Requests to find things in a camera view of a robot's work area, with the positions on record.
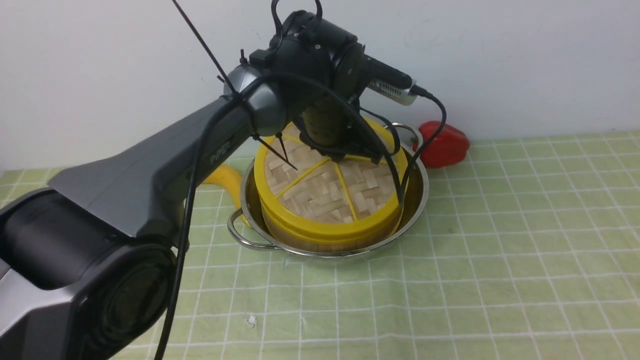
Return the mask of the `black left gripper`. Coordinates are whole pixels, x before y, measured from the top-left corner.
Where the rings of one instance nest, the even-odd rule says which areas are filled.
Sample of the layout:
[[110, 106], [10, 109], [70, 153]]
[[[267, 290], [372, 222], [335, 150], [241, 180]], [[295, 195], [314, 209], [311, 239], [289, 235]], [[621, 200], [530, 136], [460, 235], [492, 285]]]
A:
[[293, 120], [299, 139], [332, 162], [347, 157], [379, 164], [388, 152], [386, 144], [354, 105], [322, 97]]

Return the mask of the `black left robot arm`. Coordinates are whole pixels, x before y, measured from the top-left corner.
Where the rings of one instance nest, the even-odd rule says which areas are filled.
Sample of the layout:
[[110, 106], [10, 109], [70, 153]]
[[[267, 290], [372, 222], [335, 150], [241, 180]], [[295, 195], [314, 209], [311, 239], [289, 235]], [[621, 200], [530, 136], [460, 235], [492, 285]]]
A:
[[365, 48], [317, 12], [277, 23], [221, 96], [1, 210], [1, 358], [108, 360], [175, 312], [196, 188], [327, 95], [361, 95]]

